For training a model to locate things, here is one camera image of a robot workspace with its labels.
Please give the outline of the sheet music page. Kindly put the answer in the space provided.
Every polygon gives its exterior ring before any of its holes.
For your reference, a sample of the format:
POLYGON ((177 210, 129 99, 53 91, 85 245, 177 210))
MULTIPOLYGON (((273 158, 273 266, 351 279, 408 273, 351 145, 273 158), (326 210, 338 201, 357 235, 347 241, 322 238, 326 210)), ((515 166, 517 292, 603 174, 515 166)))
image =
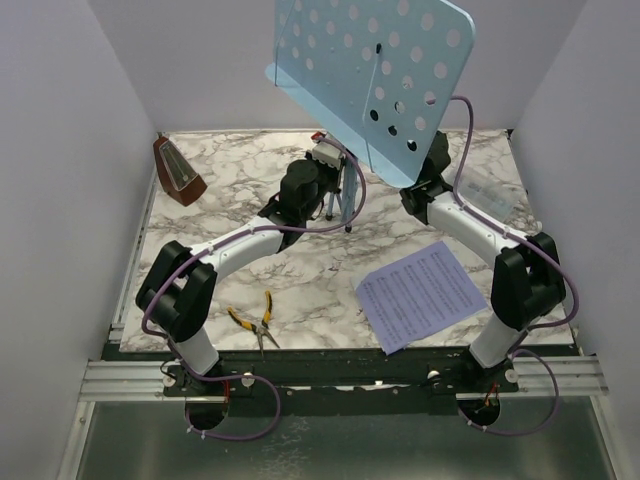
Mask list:
POLYGON ((352 280, 381 350, 391 355, 487 308, 442 241, 352 280))

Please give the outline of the light blue music stand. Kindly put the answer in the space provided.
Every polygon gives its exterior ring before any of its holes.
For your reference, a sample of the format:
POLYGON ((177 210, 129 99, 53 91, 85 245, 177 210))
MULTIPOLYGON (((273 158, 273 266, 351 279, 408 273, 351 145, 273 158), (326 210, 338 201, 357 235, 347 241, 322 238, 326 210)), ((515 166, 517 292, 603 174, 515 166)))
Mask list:
POLYGON ((267 78, 386 184, 413 185, 474 47, 449 1, 278 1, 267 78))

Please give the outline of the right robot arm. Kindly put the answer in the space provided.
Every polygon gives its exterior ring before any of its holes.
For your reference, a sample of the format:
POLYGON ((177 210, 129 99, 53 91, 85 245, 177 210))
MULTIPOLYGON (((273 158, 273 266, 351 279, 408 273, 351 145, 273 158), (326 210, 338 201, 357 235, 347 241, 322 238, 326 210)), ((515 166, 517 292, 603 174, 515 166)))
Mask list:
POLYGON ((528 327, 566 298, 556 244, 545 233, 524 236, 460 204, 443 178, 449 167, 445 133, 435 134, 416 183, 400 191, 407 213, 457 239, 492 268, 493 313, 469 354, 483 369, 502 363, 528 327))

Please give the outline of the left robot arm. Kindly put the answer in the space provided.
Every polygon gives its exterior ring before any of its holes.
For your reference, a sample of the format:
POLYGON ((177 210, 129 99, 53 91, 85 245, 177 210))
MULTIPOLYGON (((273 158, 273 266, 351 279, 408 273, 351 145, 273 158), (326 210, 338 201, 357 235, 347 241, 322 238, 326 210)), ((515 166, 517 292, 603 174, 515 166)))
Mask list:
POLYGON ((143 321, 151 321, 198 375, 208 374, 219 353, 206 334, 216 284, 255 260, 275 255, 308 231, 328 192, 337 188, 336 168, 316 160, 288 165, 279 192, 245 226, 200 246, 165 244, 136 298, 143 321))

